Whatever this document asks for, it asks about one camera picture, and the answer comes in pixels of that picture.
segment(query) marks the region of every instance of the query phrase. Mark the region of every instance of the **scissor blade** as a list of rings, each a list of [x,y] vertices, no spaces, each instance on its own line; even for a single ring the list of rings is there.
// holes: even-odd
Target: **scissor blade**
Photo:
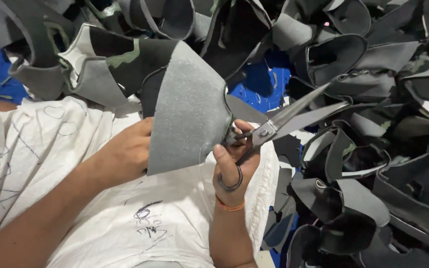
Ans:
[[[279,131],[285,124],[287,124],[294,116],[300,113],[311,101],[317,98],[324,90],[330,85],[327,83],[319,88],[316,88],[309,94],[297,100],[295,103],[289,105],[282,112],[276,114],[268,122],[274,128]]]
[[[295,116],[287,124],[285,124],[279,130],[277,130],[277,135],[273,138],[273,140],[282,138],[296,130],[303,129],[308,125],[312,125],[313,123],[319,121],[322,118],[329,116],[331,113],[347,105],[349,105],[349,103],[346,101],[343,101],[340,103],[336,103],[330,106],[326,106],[317,110],[313,110],[313,111],[302,113],[298,116]]]

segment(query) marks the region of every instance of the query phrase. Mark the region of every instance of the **scissors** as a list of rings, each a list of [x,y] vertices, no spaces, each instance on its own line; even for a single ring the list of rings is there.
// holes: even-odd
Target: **scissors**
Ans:
[[[327,83],[313,91],[304,97],[297,100],[295,103],[289,105],[283,111],[274,115],[271,119],[267,120],[266,123],[262,124],[259,128],[253,129],[243,134],[235,132],[234,128],[228,133],[224,145],[232,145],[238,140],[253,137],[253,146],[249,148],[245,154],[236,162],[238,167],[239,180],[235,186],[226,186],[223,183],[223,177],[221,173],[218,175],[218,184],[227,192],[233,192],[241,186],[243,182],[243,174],[240,166],[248,160],[261,146],[269,141],[282,138],[289,135],[291,132],[302,129],[308,125],[311,125],[322,118],[327,117],[331,113],[342,109],[349,105],[347,101],[339,102],[330,106],[326,106],[317,110],[313,110],[306,113],[299,114],[305,107],[309,105],[315,98],[324,92],[324,90],[330,85]]]

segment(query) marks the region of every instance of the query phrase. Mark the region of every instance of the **blue floor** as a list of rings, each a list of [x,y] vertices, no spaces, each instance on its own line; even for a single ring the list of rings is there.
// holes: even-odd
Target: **blue floor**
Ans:
[[[20,82],[10,79],[4,85],[1,85],[8,77],[9,66],[10,63],[4,60],[0,52],[0,94],[9,95],[12,97],[12,100],[9,101],[21,104],[22,99],[28,96]],[[266,54],[265,60],[257,64],[247,65],[244,70],[247,74],[246,79],[234,88],[230,88],[230,94],[239,97],[262,113],[279,107],[290,77],[287,55],[283,52],[269,52]],[[294,228],[289,234],[288,241],[293,232]],[[285,267],[285,265],[280,266],[280,263],[286,263],[286,251],[287,245],[283,247],[280,254],[271,250],[271,256],[276,267]]]

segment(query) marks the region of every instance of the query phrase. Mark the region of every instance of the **hand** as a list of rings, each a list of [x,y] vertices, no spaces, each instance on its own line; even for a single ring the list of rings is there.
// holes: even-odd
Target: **hand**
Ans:
[[[108,189],[145,175],[148,166],[153,118],[148,117],[124,129],[81,165],[88,177]]]
[[[252,125],[242,120],[235,120],[235,125],[238,128],[238,133],[245,133],[254,129]],[[236,185],[239,180],[239,173],[235,162],[252,146],[253,141],[249,137],[247,140],[240,140],[237,144],[230,145],[228,148],[224,148],[219,144],[213,148],[213,155],[217,163],[214,169],[213,186],[221,202],[229,207],[236,207],[244,202],[247,186],[259,166],[260,152],[254,153],[241,165],[243,182],[234,192],[226,192],[218,185],[218,174],[221,172],[224,185],[228,187]]]

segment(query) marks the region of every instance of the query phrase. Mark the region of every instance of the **orange string bracelet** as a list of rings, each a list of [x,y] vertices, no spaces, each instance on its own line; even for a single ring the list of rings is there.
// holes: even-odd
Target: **orange string bracelet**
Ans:
[[[234,211],[242,210],[243,207],[244,207],[244,205],[245,205],[245,201],[243,200],[243,203],[240,204],[239,206],[229,207],[229,206],[225,205],[223,202],[221,202],[221,200],[219,200],[218,196],[216,196],[216,202],[218,203],[218,205],[219,205],[220,208],[222,208],[223,210],[229,211],[229,212],[234,212]]]

